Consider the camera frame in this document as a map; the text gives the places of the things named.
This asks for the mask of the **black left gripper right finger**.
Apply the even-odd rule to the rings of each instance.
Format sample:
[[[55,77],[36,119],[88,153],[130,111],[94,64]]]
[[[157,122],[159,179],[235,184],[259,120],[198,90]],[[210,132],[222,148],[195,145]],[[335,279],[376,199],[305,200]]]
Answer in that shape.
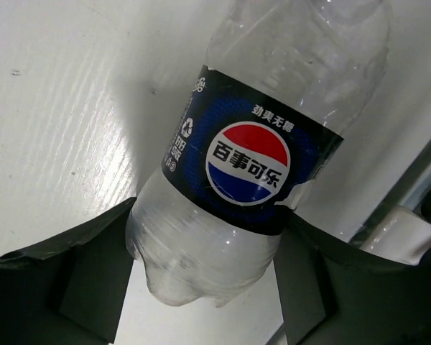
[[[431,249],[405,265],[292,215],[274,268],[290,344],[431,344]]]

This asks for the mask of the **small pepsi bottle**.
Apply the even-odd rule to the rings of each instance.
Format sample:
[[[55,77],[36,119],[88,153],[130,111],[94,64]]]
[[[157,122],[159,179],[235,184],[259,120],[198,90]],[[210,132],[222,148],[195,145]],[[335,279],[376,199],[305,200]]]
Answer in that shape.
[[[126,225],[156,299],[222,306],[264,275],[383,78],[390,12],[387,1],[233,3]]]

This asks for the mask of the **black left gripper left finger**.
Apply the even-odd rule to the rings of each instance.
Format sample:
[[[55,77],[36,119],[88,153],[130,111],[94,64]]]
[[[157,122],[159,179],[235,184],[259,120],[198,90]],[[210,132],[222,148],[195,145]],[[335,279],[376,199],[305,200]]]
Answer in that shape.
[[[133,259],[129,198],[0,257],[0,344],[113,344]]]

